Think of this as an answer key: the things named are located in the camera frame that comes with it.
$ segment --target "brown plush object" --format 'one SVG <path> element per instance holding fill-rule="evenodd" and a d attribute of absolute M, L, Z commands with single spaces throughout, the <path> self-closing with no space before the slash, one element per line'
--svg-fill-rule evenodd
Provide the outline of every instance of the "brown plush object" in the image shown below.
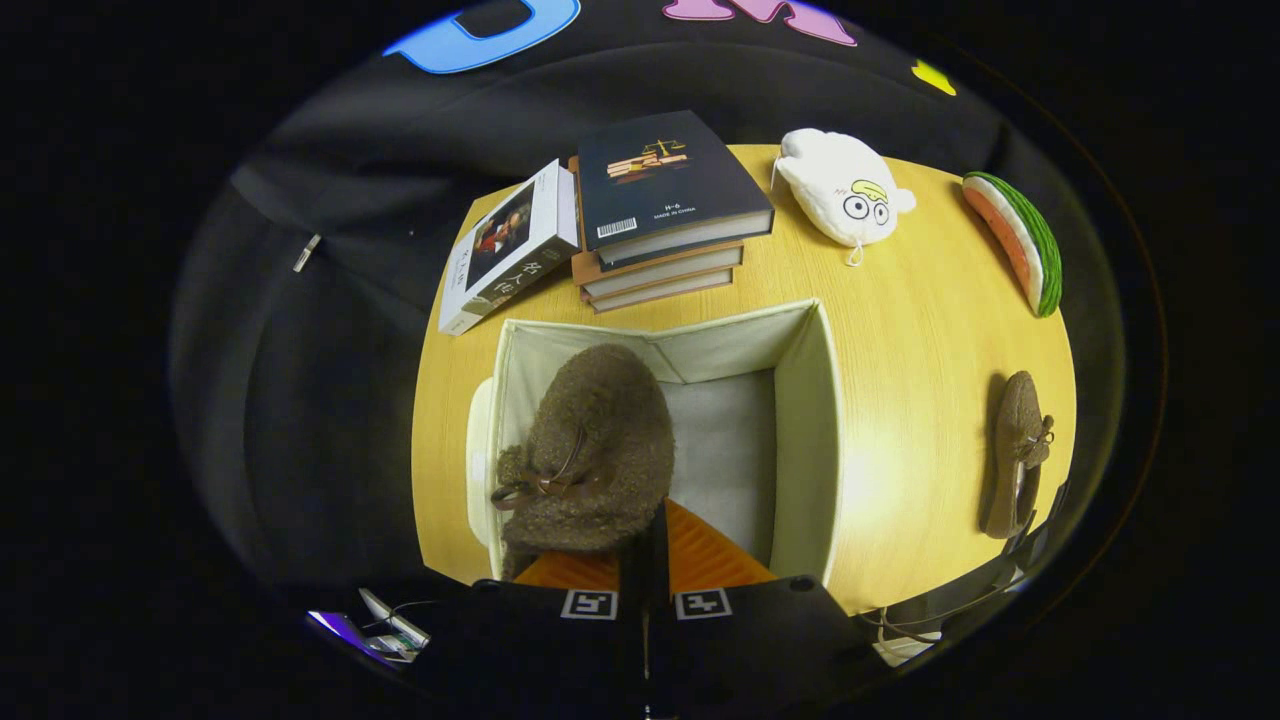
<path fill-rule="evenodd" d="M 671 414 L 649 368 L 621 345 L 596 345 L 561 366 L 524 445 L 498 457 L 502 577 L 538 553 L 607 552 L 639 534 L 671 489 Z"/>

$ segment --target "black cloth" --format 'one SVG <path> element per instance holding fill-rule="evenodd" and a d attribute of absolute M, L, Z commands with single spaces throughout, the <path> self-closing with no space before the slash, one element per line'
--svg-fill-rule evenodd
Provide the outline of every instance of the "black cloth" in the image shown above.
<path fill-rule="evenodd" d="M 413 387 L 471 200 L 567 159 L 604 124 L 686 108 L 730 143 L 840 131 L 886 156 L 991 172 L 1041 209 L 1064 264 L 1080 418 L 1068 505 L 1083 509 L 1117 421 L 1123 343 L 1101 238 L 1062 173 L 968 88 L 925 85 L 914 56 L 859 27 L 845 23 L 847 47 L 741 13 L 675 20 L 666 4 L 593 3 L 547 41 L 456 74 L 370 58 L 234 172 L 188 256 L 170 379 L 200 493 L 261 577 L 332 584 L 421 568 Z M 460 22 L 497 32 L 525 17 L 502 0 Z"/>

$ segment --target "pink letter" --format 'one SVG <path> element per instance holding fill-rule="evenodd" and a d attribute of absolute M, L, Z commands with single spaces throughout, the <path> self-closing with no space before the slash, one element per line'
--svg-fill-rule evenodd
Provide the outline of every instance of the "pink letter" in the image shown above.
<path fill-rule="evenodd" d="M 662 14 L 676 20 L 727 20 L 733 10 L 721 8 L 716 0 L 676 0 Z"/>
<path fill-rule="evenodd" d="M 767 23 L 773 20 L 783 5 L 791 8 L 791 17 L 786 19 L 787 27 L 805 35 L 820 37 L 837 45 L 855 46 L 858 41 L 840 27 L 840 20 L 827 13 L 805 5 L 804 3 L 787 3 L 782 0 L 730 0 L 751 15 L 756 22 Z"/>

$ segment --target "brown fuzzy shoe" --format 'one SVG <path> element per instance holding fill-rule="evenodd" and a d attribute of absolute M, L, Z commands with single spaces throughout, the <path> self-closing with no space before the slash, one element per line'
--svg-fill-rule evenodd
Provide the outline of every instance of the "brown fuzzy shoe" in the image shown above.
<path fill-rule="evenodd" d="M 548 550 L 612 551 L 643 532 L 671 489 L 676 451 L 667 400 L 621 345 L 596 345 L 557 372 L 529 438 L 498 457 L 490 501 L 503 525 L 503 579 Z"/>
<path fill-rule="evenodd" d="M 1009 378 L 996 418 L 996 489 L 982 530 L 997 539 L 1016 536 L 1030 520 L 1041 464 L 1053 442 L 1053 418 L 1039 414 L 1036 383 L 1027 370 Z"/>

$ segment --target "green rind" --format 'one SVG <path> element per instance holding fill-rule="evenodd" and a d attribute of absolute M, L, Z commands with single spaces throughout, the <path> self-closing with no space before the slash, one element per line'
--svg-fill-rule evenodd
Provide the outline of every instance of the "green rind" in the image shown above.
<path fill-rule="evenodd" d="M 1059 301 L 1062 299 L 1062 258 L 1057 252 L 1057 241 L 1053 240 L 1053 232 L 1048 229 L 1044 217 L 1032 205 L 1030 200 L 1027 200 L 1027 196 L 993 174 L 975 170 L 965 173 L 964 177 L 982 178 L 993 184 L 1009 200 L 1009 204 L 1014 206 L 1014 211 L 1018 213 L 1018 218 L 1027 225 L 1027 231 L 1032 236 L 1032 245 L 1036 246 L 1036 252 L 1039 255 L 1041 268 L 1044 270 L 1044 281 L 1041 287 L 1041 305 L 1036 309 L 1036 314 L 1041 318 L 1052 315 L 1053 310 L 1057 309 Z"/>

